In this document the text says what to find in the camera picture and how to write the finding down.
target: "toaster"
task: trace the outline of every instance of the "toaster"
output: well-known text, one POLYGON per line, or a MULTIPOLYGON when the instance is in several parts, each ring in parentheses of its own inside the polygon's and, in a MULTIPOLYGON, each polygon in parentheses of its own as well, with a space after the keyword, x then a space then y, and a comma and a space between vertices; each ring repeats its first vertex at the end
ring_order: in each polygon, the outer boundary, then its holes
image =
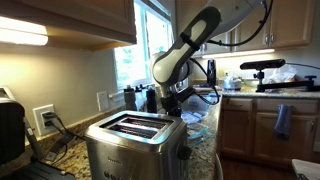
POLYGON ((179 117, 122 111, 85 132, 92 179, 188 179, 187 126, 179 117))

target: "cabinet door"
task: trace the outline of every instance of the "cabinet door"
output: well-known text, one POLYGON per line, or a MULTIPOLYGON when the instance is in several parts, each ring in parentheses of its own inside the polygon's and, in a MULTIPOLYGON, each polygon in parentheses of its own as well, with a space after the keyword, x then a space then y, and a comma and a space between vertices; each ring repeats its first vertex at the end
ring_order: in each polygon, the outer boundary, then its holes
POLYGON ((251 142, 250 113, 223 110, 220 150, 224 155, 248 156, 251 142))
MULTIPOLYGON (((236 51, 266 48, 305 46, 310 43, 315 0, 274 1, 268 22, 250 42, 236 47, 236 51)), ((250 37, 264 15, 263 8, 257 8, 235 29, 235 43, 250 37)))
POLYGON ((314 9, 315 0, 275 1, 271 18, 270 47, 309 44, 314 9))
MULTIPOLYGON (((259 27, 264 16, 264 9, 257 8, 234 30, 234 43, 247 40, 259 27)), ((261 31, 248 43, 236 46, 235 51, 248 51, 268 48, 268 34, 270 29, 270 16, 261 31)))
POLYGON ((14 1, 117 32, 136 34, 132 0, 14 1))
POLYGON ((262 161, 290 165, 291 159, 310 160, 317 116, 293 115, 289 140, 274 132, 276 113, 257 113, 254 156, 262 161))
MULTIPOLYGON (((177 0, 176 12, 177 12, 177 33, 178 36, 180 33, 188 26, 192 19, 201 11, 205 6, 207 0, 177 0)), ((212 40, 219 41, 223 43, 230 43, 231 34, 223 33, 216 37, 213 37, 212 40)), ((205 43, 199 51, 195 52, 195 56, 202 56, 205 54, 213 53, 224 53, 230 52, 229 47, 218 46, 215 44, 205 43)))

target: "white object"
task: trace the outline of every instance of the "white object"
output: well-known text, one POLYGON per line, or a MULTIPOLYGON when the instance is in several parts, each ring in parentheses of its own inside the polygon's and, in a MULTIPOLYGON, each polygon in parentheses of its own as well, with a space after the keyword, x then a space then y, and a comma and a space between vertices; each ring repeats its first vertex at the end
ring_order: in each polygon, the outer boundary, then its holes
POLYGON ((309 180, 320 179, 320 164, 292 159, 292 166, 296 173, 305 175, 309 180))
POLYGON ((98 100, 98 108, 100 112, 108 109, 109 103, 108 103, 107 91, 98 92, 97 100, 98 100))
POLYGON ((38 108, 33 109, 33 115, 34 115, 34 118, 36 121, 37 130, 38 130, 38 133, 40 136, 44 136, 44 135, 47 135, 49 133, 56 131, 56 129, 54 127, 46 127, 44 125, 45 120, 42 117, 42 114, 46 113, 46 112, 54 112, 53 104, 49 104, 46 106, 42 106, 42 107, 38 107, 38 108))
POLYGON ((223 180, 223 169, 222 169, 222 165, 219 159, 218 154, 216 154, 216 164, 215 164, 215 172, 217 173, 217 180, 223 180))
POLYGON ((46 28, 42 25, 0 16, 0 41, 15 44, 45 45, 46 28))
POLYGON ((241 80, 238 77, 227 76, 223 80, 223 89, 240 90, 242 86, 241 80))

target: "window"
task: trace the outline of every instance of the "window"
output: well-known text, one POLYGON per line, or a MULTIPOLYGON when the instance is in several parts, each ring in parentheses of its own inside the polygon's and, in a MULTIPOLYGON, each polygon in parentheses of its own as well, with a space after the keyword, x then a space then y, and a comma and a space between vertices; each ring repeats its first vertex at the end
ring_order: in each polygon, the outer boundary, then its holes
POLYGON ((141 2, 134 3, 137 44, 114 49, 118 90, 152 83, 150 57, 173 42, 170 21, 141 2))

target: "electrical outlet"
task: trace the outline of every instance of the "electrical outlet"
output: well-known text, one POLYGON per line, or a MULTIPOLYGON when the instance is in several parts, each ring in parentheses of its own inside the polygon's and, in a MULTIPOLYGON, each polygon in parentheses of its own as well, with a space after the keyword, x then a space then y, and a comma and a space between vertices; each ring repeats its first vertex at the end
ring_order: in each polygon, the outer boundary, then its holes
POLYGON ((33 109, 33 115, 36 121, 38 133, 40 136, 44 136, 54 131, 57 131, 54 127, 46 127, 44 125, 45 119, 42 117, 42 114, 46 112, 54 112, 53 104, 49 104, 46 106, 33 109))
POLYGON ((98 92, 97 99, 99 111, 104 111, 109 107, 107 91, 98 92))

